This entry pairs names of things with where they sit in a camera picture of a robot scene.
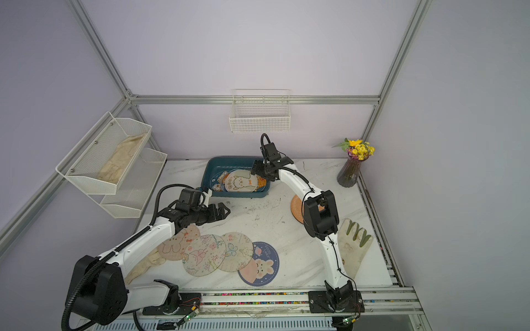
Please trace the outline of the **teal orange cats coaster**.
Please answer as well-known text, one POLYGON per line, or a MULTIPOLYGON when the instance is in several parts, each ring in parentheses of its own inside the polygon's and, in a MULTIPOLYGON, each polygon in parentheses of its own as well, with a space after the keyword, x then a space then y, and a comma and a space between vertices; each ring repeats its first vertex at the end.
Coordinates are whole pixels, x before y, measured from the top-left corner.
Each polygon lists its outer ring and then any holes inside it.
POLYGON ((229 175, 229 172, 227 171, 222 171, 214 175, 210 182, 211 190, 215 192, 226 192, 224 182, 228 175, 229 175))

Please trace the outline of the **cream dog bone coaster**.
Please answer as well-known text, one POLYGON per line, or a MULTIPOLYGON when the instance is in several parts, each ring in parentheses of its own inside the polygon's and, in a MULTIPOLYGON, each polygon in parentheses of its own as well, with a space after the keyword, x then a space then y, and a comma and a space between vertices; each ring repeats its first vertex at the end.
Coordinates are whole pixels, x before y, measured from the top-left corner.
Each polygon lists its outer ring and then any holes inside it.
POLYGON ((249 170, 234 170, 225 177, 223 185, 229 193, 252 193, 258 189, 258 178, 249 170))

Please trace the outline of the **cream butterfly coaster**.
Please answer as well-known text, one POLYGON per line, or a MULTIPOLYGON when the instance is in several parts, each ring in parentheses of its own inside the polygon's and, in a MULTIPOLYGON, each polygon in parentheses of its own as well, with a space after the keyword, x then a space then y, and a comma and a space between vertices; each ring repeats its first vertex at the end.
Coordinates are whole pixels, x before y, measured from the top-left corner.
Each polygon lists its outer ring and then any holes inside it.
POLYGON ((226 246, 225 256, 219 266, 221 271, 235 273, 248 265, 253 256, 253 243, 242 233, 230 232, 222 235, 226 246))

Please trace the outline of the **plain orange coaster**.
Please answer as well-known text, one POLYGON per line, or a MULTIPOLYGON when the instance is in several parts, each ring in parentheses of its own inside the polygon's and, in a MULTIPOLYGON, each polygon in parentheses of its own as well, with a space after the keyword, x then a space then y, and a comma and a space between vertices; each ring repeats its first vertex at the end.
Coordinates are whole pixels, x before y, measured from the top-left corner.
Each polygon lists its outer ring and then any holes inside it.
POLYGON ((291 214, 293 215, 295 220, 301 224, 304 224, 303 211, 304 207, 302 200, 297 195, 295 195, 291 200, 291 214))

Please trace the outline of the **cream pink bow coaster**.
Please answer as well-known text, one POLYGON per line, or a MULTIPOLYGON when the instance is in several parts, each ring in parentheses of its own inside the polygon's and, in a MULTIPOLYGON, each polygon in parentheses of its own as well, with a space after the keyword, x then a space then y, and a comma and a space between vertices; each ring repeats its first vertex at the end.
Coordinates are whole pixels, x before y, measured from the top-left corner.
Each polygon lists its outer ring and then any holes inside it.
POLYGON ((183 267, 194 277, 203 277, 216 271, 224 261, 226 244, 215 234, 194 239, 183 253, 183 267))

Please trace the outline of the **purple pink bunny coaster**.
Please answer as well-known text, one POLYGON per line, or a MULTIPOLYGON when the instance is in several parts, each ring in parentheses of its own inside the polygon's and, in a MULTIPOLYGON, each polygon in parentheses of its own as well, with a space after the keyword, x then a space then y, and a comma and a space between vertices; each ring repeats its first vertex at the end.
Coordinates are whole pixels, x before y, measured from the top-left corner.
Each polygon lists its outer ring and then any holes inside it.
POLYGON ((238 274, 250 286, 262 287, 276 278, 280 269, 280 257, 272 245, 256 241, 253 243, 253 257, 238 274))

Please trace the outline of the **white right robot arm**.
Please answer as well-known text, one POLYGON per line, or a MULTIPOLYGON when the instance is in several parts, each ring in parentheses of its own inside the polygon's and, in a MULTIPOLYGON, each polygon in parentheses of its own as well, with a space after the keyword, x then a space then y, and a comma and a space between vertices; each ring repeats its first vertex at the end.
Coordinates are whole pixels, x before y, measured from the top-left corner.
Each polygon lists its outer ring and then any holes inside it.
POLYGON ((310 237, 320 241, 326 261, 327 306, 334 312, 345 310, 357 302, 357 287, 343 271, 338 247, 340 218, 334 194, 312 184, 274 143, 260 142, 260 150, 262 160, 254 162, 251 172, 267 181, 281 181, 300 198, 304 228, 310 237))

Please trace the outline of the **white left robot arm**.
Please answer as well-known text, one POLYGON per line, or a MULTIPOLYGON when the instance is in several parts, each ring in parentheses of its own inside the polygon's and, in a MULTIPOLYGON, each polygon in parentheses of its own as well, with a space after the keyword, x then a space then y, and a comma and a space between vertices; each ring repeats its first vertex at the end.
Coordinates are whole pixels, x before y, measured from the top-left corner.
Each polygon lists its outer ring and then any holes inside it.
POLYGON ((79 327, 109 325, 122 314, 135 314, 146 307, 160 307, 166 314, 179 310, 183 301, 179 287, 156 279, 147 284, 126 285, 125 278, 138 263, 164 241, 190 225, 222 221, 230 215, 223 203, 212 204, 211 190, 181 184, 178 199, 160 208, 157 195, 150 223, 120 245, 96 256, 82 257, 73 270, 64 311, 62 330, 71 330, 70 316, 87 319, 79 327))

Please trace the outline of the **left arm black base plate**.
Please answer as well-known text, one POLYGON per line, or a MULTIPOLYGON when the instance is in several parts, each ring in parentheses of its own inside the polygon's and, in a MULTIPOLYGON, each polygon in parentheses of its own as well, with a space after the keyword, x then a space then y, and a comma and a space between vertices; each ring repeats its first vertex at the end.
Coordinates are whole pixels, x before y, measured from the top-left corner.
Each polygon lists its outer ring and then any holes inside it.
POLYGON ((180 292, 161 306, 150 306, 142 310, 144 316, 184 316, 200 307, 202 295, 199 292, 180 292))

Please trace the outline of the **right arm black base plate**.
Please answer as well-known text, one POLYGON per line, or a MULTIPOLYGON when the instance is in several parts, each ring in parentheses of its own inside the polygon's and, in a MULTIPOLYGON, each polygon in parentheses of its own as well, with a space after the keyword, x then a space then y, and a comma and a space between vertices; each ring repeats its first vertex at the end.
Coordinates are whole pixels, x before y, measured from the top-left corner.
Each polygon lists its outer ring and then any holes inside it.
POLYGON ((332 298, 327 291, 310 291, 309 310, 311 313, 364 313, 364 299, 361 292, 354 291, 346 294, 346 296, 339 296, 332 298))

